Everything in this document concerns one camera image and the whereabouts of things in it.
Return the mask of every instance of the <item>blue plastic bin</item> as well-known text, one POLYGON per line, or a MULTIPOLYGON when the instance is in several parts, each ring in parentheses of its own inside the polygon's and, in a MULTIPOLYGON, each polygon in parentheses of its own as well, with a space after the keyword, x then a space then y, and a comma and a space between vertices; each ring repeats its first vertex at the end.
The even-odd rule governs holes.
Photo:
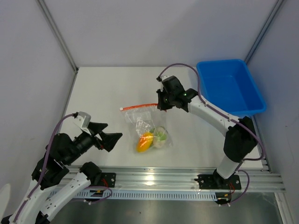
POLYGON ((233 115, 252 116, 266 110, 266 103, 244 61, 207 61, 197 64, 201 94, 233 115))

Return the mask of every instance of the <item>yellow toy vegetable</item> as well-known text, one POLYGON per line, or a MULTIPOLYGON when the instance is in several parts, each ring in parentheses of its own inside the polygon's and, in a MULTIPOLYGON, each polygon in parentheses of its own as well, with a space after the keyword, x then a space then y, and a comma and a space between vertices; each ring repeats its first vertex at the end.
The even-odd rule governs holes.
POLYGON ((149 149, 151 143, 153 142, 154 134, 151 132, 144 133, 137 144, 136 151, 139 153, 143 153, 149 149))

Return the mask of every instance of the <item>purple cable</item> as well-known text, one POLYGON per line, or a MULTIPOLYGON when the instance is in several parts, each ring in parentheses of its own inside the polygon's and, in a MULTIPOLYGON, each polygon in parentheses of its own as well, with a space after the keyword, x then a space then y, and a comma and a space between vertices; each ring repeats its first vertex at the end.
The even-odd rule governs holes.
MULTIPOLYGON (((41 174, 39 176, 39 179, 38 179, 38 182, 37 182, 36 186, 27 195, 28 200, 30 199, 30 197, 32 196, 32 194, 34 193, 34 191, 38 188, 38 186, 41 184, 41 182, 43 180, 43 176, 45 175, 45 172, 46 172, 46 167, 47 167, 47 162, 48 162, 48 158, 49 158, 49 154, 50 154, 51 145, 52 145, 52 142, 53 142, 53 139, 54 139, 54 136, 55 136, 56 132, 58 131, 60 125, 62 124, 62 122, 65 119, 67 119, 69 117, 75 117, 75 116, 76 116, 76 114, 74 114, 74 113, 66 115, 63 118, 61 118, 61 120, 55 126, 54 131, 53 131, 53 133, 51 135, 51 138, 49 140, 49 143, 48 143, 48 147, 47 147, 47 150, 46 150, 46 155, 44 157, 42 172, 41 172, 41 174)), ((14 223, 18 220, 18 217, 19 217, 21 211, 23 210, 23 208, 26 205, 26 203, 27 203, 28 200, 24 201, 22 203, 22 205, 20 206, 19 210, 17 211, 17 213, 16 213, 16 215, 14 217, 14 220, 13 220, 14 223)))
POLYGON ((94 189, 94 188, 102 188, 102 189, 105 189, 105 190, 109 190, 110 191, 110 195, 104 197, 104 198, 101 198, 97 201, 94 201, 94 202, 88 202, 86 200, 80 200, 80 199, 74 199, 74 200, 71 200, 71 202, 88 202, 90 204, 96 204, 96 203, 99 203, 99 202, 102 202, 102 201, 105 201, 106 199, 108 199, 109 197, 112 196, 113 192, 110 188, 108 187, 104 187, 104 186, 92 186, 92 187, 87 187, 86 189, 94 189))
POLYGON ((247 176, 247 185, 245 187, 245 190, 242 192, 242 194, 240 196, 238 196, 235 200, 231 201, 230 204, 238 201, 241 197, 243 197, 243 195, 247 192, 249 184, 250 184, 249 174, 245 170, 242 170, 242 169, 239 169, 238 172, 244 172, 246 174, 246 176, 247 176))
MULTIPOLYGON (((200 93, 200 79, 199 79, 199 74, 198 72, 190 65, 188 64, 184 64, 184 63, 174 63, 174 64, 171 64, 171 65, 168 65, 161 73, 160 75, 158 76, 159 78, 162 76, 162 74, 167 70, 169 69, 170 67, 172 66, 176 66, 176 65, 182 65, 182 66, 185 66, 185 67, 188 67, 190 69, 192 69, 196 76, 197 76, 197 92, 198 92, 198 97, 199 99, 201 100, 201 102, 206 105, 208 108, 210 108, 212 111, 216 112, 217 114, 219 114, 220 116, 224 117, 225 119, 229 119, 229 116, 227 116, 226 114, 218 111, 216 108, 213 108, 211 105, 209 104, 206 104, 206 101, 202 98, 201 96, 201 93, 200 93)), ((232 122, 234 122, 235 124, 241 126, 242 128, 244 128, 247 132, 249 132, 249 134, 258 142, 258 144, 261 146, 261 150, 262 150, 262 154, 259 158, 254 158, 254 159, 243 159, 243 161, 259 161, 261 159, 263 159, 266 155, 266 150, 262 144, 262 141, 249 129, 247 128, 245 125, 241 124, 239 121, 236 121, 236 120, 231 120, 232 122)))

